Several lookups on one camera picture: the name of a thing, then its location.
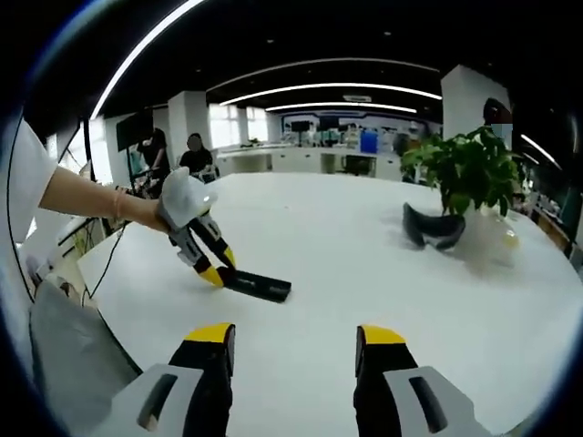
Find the blue container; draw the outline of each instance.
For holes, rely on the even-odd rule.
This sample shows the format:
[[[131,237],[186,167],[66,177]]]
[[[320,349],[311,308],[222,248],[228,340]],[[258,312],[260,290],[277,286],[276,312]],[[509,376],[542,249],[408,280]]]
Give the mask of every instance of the blue container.
[[[376,132],[361,132],[361,152],[377,153],[378,139],[379,138]]]

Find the white sleeve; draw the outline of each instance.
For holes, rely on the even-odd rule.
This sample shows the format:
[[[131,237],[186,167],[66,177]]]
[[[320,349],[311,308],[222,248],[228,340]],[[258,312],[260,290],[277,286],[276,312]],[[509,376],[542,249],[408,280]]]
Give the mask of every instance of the white sleeve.
[[[8,212],[15,242],[25,240],[55,169],[56,161],[48,155],[33,129],[22,120],[16,134],[8,186]]]

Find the seated person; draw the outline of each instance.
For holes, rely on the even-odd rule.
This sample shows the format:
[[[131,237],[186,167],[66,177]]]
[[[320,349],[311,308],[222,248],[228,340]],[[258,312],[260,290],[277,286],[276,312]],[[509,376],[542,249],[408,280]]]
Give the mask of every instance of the seated person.
[[[154,129],[152,137],[138,146],[138,152],[144,156],[146,164],[152,170],[152,178],[157,179],[157,182],[149,190],[149,194],[153,198],[159,198],[162,184],[166,176],[170,174],[167,147],[166,135],[163,130],[157,127]]]
[[[202,138],[199,133],[190,135],[187,147],[189,149],[180,158],[179,165],[181,167],[188,167],[191,175],[212,171],[212,155],[202,145]]]

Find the green leaves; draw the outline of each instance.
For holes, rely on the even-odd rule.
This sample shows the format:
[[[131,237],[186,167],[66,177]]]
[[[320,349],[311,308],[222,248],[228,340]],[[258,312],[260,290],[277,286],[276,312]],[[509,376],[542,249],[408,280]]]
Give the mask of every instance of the green leaves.
[[[476,208],[499,204],[505,216],[512,204],[513,182],[519,180],[512,157],[490,127],[480,127],[447,140],[428,138],[404,154],[401,167],[409,175],[418,166],[427,170],[427,184],[440,188],[444,212],[464,214],[473,201]]]

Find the ceiling light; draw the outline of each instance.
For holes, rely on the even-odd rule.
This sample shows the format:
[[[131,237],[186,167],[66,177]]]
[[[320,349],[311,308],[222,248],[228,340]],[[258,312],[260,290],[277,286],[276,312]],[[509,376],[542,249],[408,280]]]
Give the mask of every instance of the ceiling light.
[[[535,143],[532,139],[530,139],[524,134],[522,134],[520,137],[524,139],[532,147],[534,147],[536,150],[538,150],[540,153],[542,153],[546,159],[555,164],[559,169],[562,169],[561,166],[556,162],[556,160],[553,157],[551,157],[545,149],[543,149],[541,146]]]
[[[270,89],[268,91],[261,91],[260,93],[248,94],[247,96],[232,98],[222,102],[220,105],[230,105],[235,102],[241,102],[241,100],[247,100],[248,98],[255,98],[259,96],[267,96],[268,94],[283,93],[285,91],[298,91],[300,89],[313,89],[313,88],[333,88],[333,87],[357,87],[357,88],[375,88],[375,89],[385,89],[388,91],[401,91],[409,94],[417,94],[418,96],[431,97],[436,100],[441,100],[442,97],[437,94],[426,93],[425,91],[419,91],[411,88],[404,88],[402,86],[391,86],[391,85],[376,85],[376,84],[357,84],[357,83],[331,83],[331,84],[309,84],[309,85],[297,85],[297,86],[285,86],[283,88]]]
[[[379,105],[376,103],[354,103],[354,102],[321,102],[321,103],[300,103],[297,105],[284,105],[282,107],[268,107],[266,111],[281,111],[283,109],[294,109],[296,107],[376,107],[379,109],[392,109],[393,111],[404,111],[415,114],[416,109],[410,107],[393,107],[391,105]]]
[[[162,21],[160,21],[152,30],[148,32],[148,34],[138,43],[137,46],[129,53],[128,57],[121,63],[119,66],[118,71],[109,79],[109,83],[106,86],[106,89],[101,94],[95,108],[93,109],[93,113],[91,114],[91,119],[97,118],[99,115],[99,111],[106,103],[107,98],[113,91],[113,88],[119,82],[122,76],[126,74],[129,67],[134,63],[134,61],[138,58],[139,55],[148,47],[152,41],[154,41],[162,32],[164,32],[167,28],[169,28],[175,21],[185,15],[190,9],[197,6],[198,4],[202,3],[204,0],[188,0],[180,5],[178,8],[174,9],[174,11],[170,12]]]
[[[532,162],[534,162],[538,166],[540,165],[540,162],[538,162],[536,159],[532,158],[530,155],[528,155],[528,153],[523,153],[523,155],[525,156],[525,158],[530,159]]]

